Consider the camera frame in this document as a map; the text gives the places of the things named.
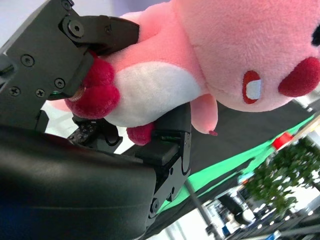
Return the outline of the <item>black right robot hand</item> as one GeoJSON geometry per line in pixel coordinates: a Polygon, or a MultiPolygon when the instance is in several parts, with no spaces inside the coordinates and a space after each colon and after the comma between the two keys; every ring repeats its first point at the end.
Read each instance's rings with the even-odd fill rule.
{"type": "Polygon", "coordinates": [[[3,240],[136,240],[190,174],[191,110],[157,120],[134,156],[104,119],[74,117],[63,138],[46,133],[47,100],[72,97],[93,64],[138,40],[139,26],[79,16],[48,0],[0,49],[0,237],[3,240]]]}

